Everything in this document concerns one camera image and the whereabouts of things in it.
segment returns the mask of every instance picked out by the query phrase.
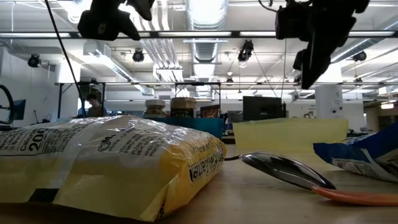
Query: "camera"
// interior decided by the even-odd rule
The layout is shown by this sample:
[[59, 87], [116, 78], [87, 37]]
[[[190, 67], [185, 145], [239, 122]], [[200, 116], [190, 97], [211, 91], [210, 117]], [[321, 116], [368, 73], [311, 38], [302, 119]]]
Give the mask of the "camera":
[[247, 60], [249, 60], [249, 58], [251, 57], [251, 52], [254, 50], [254, 46], [253, 43], [251, 42], [251, 40], [245, 40], [244, 44], [242, 46], [242, 49], [238, 55], [238, 60], [240, 62], [245, 62]]
[[355, 62], [363, 62], [363, 61], [366, 60], [366, 57], [367, 57], [366, 53], [362, 51], [362, 52], [360, 52], [360, 53], [354, 55], [354, 56], [353, 56], [353, 60], [354, 60]]
[[135, 62], [142, 62], [144, 60], [144, 54], [142, 53], [142, 49], [136, 49], [136, 51], [132, 55], [132, 59]]
[[39, 68], [42, 66], [42, 61], [40, 60], [40, 55], [39, 54], [32, 54], [30, 56], [30, 59], [27, 61], [27, 64], [29, 67], [32, 68]]

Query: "black monitor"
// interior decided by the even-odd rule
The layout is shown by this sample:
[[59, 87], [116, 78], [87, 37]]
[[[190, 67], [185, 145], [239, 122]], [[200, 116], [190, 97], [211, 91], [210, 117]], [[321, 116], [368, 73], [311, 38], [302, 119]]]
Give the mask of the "black monitor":
[[261, 96], [243, 97], [243, 120], [245, 121], [284, 117], [282, 99], [280, 98]]
[[26, 100], [14, 101], [14, 120], [23, 120], [25, 115]]

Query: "wooden table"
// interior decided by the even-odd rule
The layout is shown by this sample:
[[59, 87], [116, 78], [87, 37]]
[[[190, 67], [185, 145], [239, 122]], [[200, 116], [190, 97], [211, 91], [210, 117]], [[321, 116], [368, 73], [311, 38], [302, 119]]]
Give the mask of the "wooden table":
[[[234, 155], [228, 146], [228, 155]], [[392, 184], [339, 170], [313, 153], [288, 154], [331, 180], [338, 189], [398, 194]], [[125, 218], [65, 207], [0, 205], [0, 223], [138, 223]], [[221, 172], [186, 207], [159, 223], [398, 223], [398, 208], [333, 203], [241, 161], [225, 162]]]

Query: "jar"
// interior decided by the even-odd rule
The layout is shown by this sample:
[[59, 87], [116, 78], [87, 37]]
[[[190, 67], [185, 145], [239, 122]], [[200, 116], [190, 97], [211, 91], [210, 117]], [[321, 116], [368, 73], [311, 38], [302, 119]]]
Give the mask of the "jar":
[[163, 100], [146, 100], [146, 110], [144, 111], [144, 118], [165, 118], [166, 102]]
[[172, 98], [170, 109], [170, 116], [172, 118], [194, 118], [196, 115], [197, 101], [190, 97]]

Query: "white column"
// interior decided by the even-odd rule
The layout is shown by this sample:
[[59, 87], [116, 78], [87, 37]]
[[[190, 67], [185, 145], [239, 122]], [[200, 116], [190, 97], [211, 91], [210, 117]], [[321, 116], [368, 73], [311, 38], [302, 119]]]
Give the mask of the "white column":
[[[341, 67], [332, 64], [317, 82], [342, 82]], [[320, 85], [315, 88], [317, 118], [344, 118], [343, 92], [341, 85]]]
[[[80, 65], [74, 61], [71, 61], [71, 64], [76, 80], [80, 81]], [[64, 60], [62, 64], [56, 65], [55, 74], [57, 76], [57, 82], [59, 83], [74, 82], [66, 60]], [[72, 118], [77, 115], [78, 100], [79, 94], [76, 86], [73, 85], [62, 95], [61, 118]]]

